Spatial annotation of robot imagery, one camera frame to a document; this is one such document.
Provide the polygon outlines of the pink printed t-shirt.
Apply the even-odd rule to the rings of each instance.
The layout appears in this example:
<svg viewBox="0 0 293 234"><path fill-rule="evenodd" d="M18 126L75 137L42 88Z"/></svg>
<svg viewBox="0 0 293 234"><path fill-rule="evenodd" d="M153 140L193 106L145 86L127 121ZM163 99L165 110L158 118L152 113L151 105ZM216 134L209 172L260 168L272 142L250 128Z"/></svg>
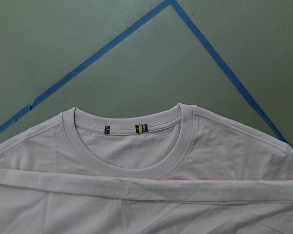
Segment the pink printed t-shirt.
<svg viewBox="0 0 293 234"><path fill-rule="evenodd" d="M293 234L293 148L195 105L72 108L0 144L0 234Z"/></svg>

